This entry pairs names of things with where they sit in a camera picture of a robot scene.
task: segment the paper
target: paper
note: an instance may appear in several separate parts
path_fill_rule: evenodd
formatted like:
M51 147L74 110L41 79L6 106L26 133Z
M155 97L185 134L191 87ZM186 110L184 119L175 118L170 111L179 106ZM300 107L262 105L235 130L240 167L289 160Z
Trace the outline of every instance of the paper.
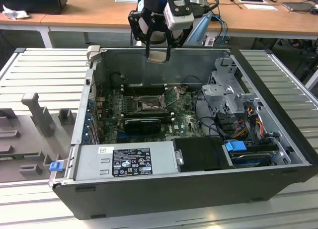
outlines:
M19 10L19 11L16 11L16 10L12 10L12 9L9 9L9 8L6 8L4 5L3 6L3 11L2 11L2 14L4 14L7 18L9 19L22 19L22 18L28 18L30 17L25 11L23 10Z
M261 4L244 4L248 9L262 9L262 10L278 10L272 5L261 5Z

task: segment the green circuit board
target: green circuit board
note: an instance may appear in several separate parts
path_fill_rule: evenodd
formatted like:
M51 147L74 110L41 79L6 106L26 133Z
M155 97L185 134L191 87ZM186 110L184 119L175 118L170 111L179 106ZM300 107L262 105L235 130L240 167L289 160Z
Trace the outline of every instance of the green circuit board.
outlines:
M138 104L133 101L134 96L124 96L120 91L113 90L108 95L106 104L107 118L103 119L104 127L104 144L118 143L137 143L137 142L155 142L155 141L170 141L178 137L199 137L204 136L194 112L192 111L193 98L190 92L183 93L178 98L174 90L167 91L164 94L164 100L160 95L156 96L138 96L139 98L148 99L149 102L154 102L153 98L158 97L162 104L168 105L161 112L174 113L173 122L161 123L160 132L151 135L134 135L130 136L125 133L125 117L121 114L126 111L127 114L137 111ZM151 105L139 106L146 108L146 113L152 112L153 107L157 107L155 103Z

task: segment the computer case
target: computer case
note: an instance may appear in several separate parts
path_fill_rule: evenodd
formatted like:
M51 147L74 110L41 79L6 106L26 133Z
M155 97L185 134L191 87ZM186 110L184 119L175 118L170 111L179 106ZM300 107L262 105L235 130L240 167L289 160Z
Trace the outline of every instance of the computer case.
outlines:
M2 5L13 10L25 10L45 14L60 14L67 0L0 0Z

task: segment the blue cable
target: blue cable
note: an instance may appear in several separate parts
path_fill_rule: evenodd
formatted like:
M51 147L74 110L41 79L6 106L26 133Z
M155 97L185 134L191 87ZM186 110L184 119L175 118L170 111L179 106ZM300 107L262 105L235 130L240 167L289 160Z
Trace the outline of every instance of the blue cable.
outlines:
M221 44L222 44L222 42L223 42L223 40L224 40L224 38L225 38L225 26L224 26L223 21L222 21L220 18L218 18L218 17L215 16L215 15L213 15L213 17L214 17L215 19L217 19L217 20L222 24L222 27L223 27L223 37L222 37L222 41L221 41L220 44L219 44L219 46L221 46Z

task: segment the yellow wire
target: yellow wire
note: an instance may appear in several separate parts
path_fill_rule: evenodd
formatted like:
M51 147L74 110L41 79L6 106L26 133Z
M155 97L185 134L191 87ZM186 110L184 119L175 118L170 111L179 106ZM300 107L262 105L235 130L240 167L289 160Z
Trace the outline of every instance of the yellow wire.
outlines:
M241 130L241 131L238 132L236 135L234 135L233 138L236 138L236 137L242 135L246 130L247 130L247 128L245 127L243 130Z

